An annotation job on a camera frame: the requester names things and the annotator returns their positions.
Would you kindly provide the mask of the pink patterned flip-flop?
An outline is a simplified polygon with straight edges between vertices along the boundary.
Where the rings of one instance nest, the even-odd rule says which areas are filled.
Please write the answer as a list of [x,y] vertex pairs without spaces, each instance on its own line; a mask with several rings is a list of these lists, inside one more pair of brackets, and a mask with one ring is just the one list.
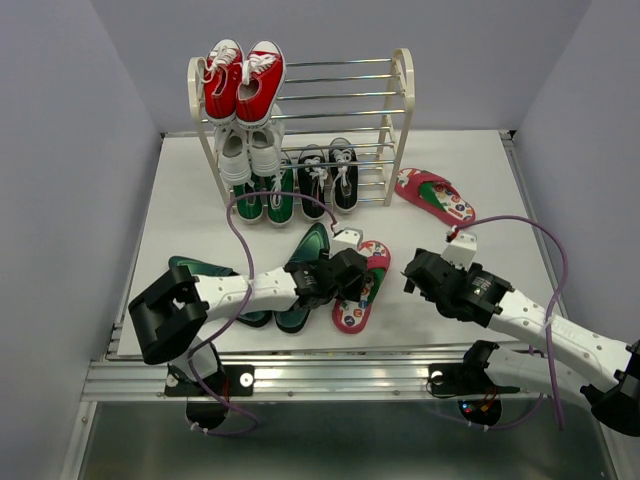
[[448,226],[476,220],[475,209],[445,178],[427,170],[403,168],[398,172],[394,192]]
[[332,310],[334,326],[345,334],[358,334],[367,325],[372,305],[391,264],[391,251],[377,240],[364,241],[358,252],[367,258],[369,277],[358,301],[337,300]]

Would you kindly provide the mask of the black canvas sneaker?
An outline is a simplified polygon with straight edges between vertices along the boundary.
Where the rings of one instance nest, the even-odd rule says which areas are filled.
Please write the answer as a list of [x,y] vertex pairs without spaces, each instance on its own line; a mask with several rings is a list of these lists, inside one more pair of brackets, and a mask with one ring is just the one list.
[[357,155],[351,143],[335,138],[329,147],[332,177],[332,203],[341,213],[351,213],[358,203],[359,169]]
[[300,153],[297,164],[299,192],[314,198],[315,201],[302,199],[302,211],[309,220],[317,220],[324,214],[325,185],[329,176],[326,157],[315,144],[309,145]]

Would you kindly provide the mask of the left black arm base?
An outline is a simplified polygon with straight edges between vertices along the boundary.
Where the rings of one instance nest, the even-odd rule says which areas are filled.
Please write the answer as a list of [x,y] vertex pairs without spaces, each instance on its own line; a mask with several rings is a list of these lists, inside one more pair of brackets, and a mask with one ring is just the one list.
[[251,397],[254,392],[255,367],[250,364],[221,367],[201,382],[191,379],[175,365],[168,365],[164,395],[186,401],[185,414],[190,429],[205,435],[232,436],[221,427],[232,409],[232,397]]

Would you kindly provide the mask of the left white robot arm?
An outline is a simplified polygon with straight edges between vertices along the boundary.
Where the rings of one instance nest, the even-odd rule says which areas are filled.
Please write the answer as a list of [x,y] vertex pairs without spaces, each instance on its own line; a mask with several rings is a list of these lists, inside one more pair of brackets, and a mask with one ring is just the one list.
[[196,276],[177,266],[138,294],[128,311],[143,362],[170,364],[187,358],[209,321],[244,312],[313,310],[337,298],[355,301],[367,277],[367,258],[352,248],[255,277]]

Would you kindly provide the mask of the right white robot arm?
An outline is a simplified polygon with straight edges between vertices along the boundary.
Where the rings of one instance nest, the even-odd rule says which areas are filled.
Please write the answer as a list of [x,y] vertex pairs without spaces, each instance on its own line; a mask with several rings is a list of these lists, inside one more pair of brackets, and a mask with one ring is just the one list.
[[637,343],[604,337],[560,316],[547,322],[542,307],[478,263],[457,268],[419,249],[403,274],[406,292],[418,291],[441,316],[511,336],[535,350],[529,355],[478,340],[461,362],[435,367],[433,394],[530,391],[579,405],[608,428],[638,436]]

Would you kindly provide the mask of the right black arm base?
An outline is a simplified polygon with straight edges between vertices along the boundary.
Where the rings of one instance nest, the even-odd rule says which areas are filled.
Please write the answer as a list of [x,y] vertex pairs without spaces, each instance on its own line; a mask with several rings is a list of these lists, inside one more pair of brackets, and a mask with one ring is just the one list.
[[482,368],[462,363],[436,363],[429,366],[427,393],[438,400],[455,400],[464,420],[472,427],[501,430],[502,395],[514,395],[519,387],[498,386]]

